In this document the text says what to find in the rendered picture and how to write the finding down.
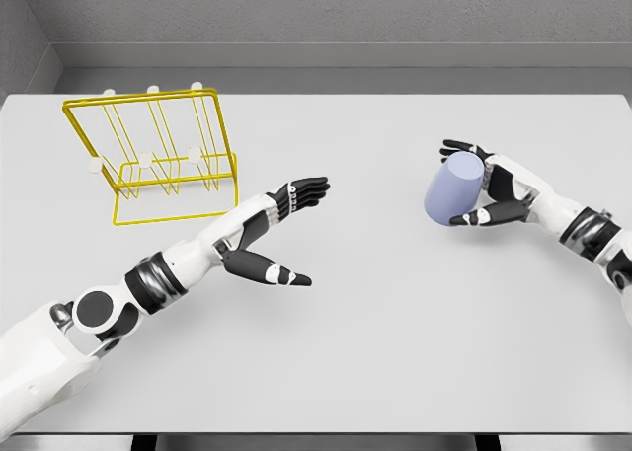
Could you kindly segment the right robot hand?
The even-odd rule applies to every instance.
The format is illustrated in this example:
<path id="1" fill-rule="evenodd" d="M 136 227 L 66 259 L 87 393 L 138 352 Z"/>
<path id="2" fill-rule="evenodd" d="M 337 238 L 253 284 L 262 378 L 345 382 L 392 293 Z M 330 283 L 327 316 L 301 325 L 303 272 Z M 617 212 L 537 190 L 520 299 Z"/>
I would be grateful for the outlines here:
<path id="1" fill-rule="evenodd" d="M 439 150 L 442 163 L 449 155 L 472 153 L 484 164 L 482 190 L 494 202 L 449 219 L 452 226 L 495 226 L 514 221 L 525 222 L 531 205 L 539 196 L 552 194 L 553 188 L 505 155 L 488 153 L 480 145 L 444 139 Z"/>

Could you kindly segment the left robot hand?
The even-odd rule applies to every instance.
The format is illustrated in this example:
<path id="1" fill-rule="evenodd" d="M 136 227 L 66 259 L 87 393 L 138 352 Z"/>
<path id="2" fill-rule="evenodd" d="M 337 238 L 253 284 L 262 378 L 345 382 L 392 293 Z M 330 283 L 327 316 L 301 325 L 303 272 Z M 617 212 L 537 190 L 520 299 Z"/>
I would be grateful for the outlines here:
<path id="1" fill-rule="evenodd" d="M 213 249 L 224 269 L 236 276 L 263 284 L 309 286 L 310 277 L 295 273 L 249 247 L 271 227 L 303 208 L 314 207 L 330 185 L 325 177 L 287 182 L 274 192 L 259 194 L 231 210 L 218 222 Z"/>

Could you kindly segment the lavender blue cup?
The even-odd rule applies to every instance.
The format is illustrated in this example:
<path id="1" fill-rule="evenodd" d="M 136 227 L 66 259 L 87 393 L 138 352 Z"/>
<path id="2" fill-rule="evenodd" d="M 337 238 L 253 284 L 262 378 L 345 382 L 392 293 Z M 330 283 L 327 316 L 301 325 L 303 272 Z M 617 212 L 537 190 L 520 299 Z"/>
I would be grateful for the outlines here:
<path id="1" fill-rule="evenodd" d="M 449 220 L 470 212 L 478 199 L 485 166 L 471 152 L 458 151 L 447 157 L 427 190 L 424 208 L 436 223 L 449 226 Z"/>

